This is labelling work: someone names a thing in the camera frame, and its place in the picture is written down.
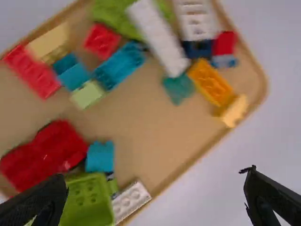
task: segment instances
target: yellow lego brick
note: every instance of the yellow lego brick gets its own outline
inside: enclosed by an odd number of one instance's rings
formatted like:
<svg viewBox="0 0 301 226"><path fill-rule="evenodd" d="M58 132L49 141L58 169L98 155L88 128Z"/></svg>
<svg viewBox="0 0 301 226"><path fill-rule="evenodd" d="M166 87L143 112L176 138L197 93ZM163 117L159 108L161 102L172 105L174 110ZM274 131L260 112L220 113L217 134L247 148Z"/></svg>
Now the yellow lego brick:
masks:
<svg viewBox="0 0 301 226"><path fill-rule="evenodd" d="M220 107L234 97L231 86L205 59L200 59L187 72L197 89L214 105Z"/></svg>
<svg viewBox="0 0 301 226"><path fill-rule="evenodd" d="M248 101L245 95L239 95L234 100L218 110L216 114L228 127L233 128L237 122L244 117L248 108Z"/></svg>
<svg viewBox="0 0 301 226"><path fill-rule="evenodd" d="M27 45L27 49L37 58L44 56L63 46L68 41L68 25L60 24L51 31L41 35Z"/></svg>

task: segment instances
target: lime green lego brick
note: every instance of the lime green lego brick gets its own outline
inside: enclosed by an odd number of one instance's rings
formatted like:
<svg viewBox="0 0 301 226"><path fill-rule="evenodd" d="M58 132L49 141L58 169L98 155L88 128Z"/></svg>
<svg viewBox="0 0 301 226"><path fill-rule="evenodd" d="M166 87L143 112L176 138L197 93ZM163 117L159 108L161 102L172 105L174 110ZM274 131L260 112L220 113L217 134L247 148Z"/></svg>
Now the lime green lego brick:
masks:
<svg viewBox="0 0 301 226"><path fill-rule="evenodd" d="M130 39L142 41L142 36L126 15L126 8L135 1L136 0L94 0L92 18L95 21L106 23ZM171 22L174 19L174 14L171 8L165 3L165 0L155 1L167 21Z"/></svg>
<svg viewBox="0 0 301 226"><path fill-rule="evenodd" d="M103 173L81 173L65 178L69 194L60 226L114 226L111 197Z"/></svg>
<svg viewBox="0 0 301 226"><path fill-rule="evenodd" d="M96 81L87 81L79 89L72 92L71 100L80 108L85 109L98 99L104 97L106 92Z"/></svg>

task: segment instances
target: teal lego brick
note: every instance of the teal lego brick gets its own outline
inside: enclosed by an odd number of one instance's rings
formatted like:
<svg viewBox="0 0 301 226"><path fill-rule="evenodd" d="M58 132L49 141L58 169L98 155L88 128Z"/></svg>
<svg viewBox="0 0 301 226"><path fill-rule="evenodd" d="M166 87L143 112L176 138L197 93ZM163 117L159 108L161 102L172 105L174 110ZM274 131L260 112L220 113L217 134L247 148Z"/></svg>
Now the teal lego brick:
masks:
<svg viewBox="0 0 301 226"><path fill-rule="evenodd" d="M70 53L65 57L63 57L62 59L56 61L52 65L52 68L58 75L60 75L78 63L79 62L76 56L73 53Z"/></svg>
<svg viewBox="0 0 301 226"><path fill-rule="evenodd" d="M97 67L93 74L107 91L111 91L144 62L145 55L139 43L131 41Z"/></svg>
<svg viewBox="0 0 301 226"><path fill-rule="evenodd" d="M90 145L87 152L86 172L113 172L114 149L112 141L107 141L105 144L96 141Z"/></svg>
<svg viewBox="0 0 301 226"><path fill-rule="evenodd" d="M164 78L162 85L174 105L180 105L195 91L193 82L186 74L182 74L178 78Z"/></svg>
<svg viewBox="0 0 301 226"><path fill-rule="evenodd" d="M75 64L62 74L58 75L58 79L69 91L80 88L90 78L89 72L81 63Z"/></svg>

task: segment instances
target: tray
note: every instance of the tray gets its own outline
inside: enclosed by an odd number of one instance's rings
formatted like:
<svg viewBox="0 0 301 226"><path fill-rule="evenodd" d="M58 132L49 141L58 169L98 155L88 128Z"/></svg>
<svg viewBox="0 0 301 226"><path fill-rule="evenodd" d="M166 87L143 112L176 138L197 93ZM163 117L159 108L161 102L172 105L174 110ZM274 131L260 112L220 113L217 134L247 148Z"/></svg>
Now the tray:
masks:
<svg viewBox="0 0 301 226"><path fill-rule="evenodd" d="M90 0L73 3L22 40L33 40L67 20L71 25L70 45L88 69L93 70L100 61L83 48L92 25L90 4ZM224 28L234 30L218 2L214 5ZM241 38L236 55L239 66L221 70L221 74L237 93L247 95L248 116L264 100L267 80ZM3 63L0 74L0 154L31 139L51 120L66 118L90 142L113 140L119 186L124 188L139 178L153 197L231 131L211 116L213 106L199 93L174 106L161 85L164 70L150 54L141 68L84 111L69 101L70 94L64 88L43 101ZM0 189L12 195L7 181L4 178L1 181Z"/></svg>

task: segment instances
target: red lego brick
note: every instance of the red lego brick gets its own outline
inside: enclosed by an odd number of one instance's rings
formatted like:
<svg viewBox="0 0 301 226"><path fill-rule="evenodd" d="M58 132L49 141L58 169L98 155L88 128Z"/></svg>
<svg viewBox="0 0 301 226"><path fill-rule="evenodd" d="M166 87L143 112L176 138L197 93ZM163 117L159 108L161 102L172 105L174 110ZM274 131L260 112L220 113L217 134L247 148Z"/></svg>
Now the red lego brick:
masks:
<svg viewBox="0 0 301 226"><path fill-rule="evenodd" d="M46 64L36 62L22 45L9 52L3 61L43 99L48 98L61 87L55 72Z"/></svg>
<svg viewBox="0 0 301 226"><path fill-rule="evenodd" d="M237 36L234 32L222 32L213 43L213 56L234 54Z"/></svg>
<svg viewBox="0 0 301 226"><path fill-rule="evenodd" d="M0 160L0 171L22 192L58 172L75 167L87 155L88 144L67 122L57 120L35 138Z"/></svg>
<svg viewBox="0 0 301 226"><path fill-rule="evenodd" d="M85 48L96 53L101 60L107 60L117 48L121 36L102 24L96 24L91 29Z"/></svg>

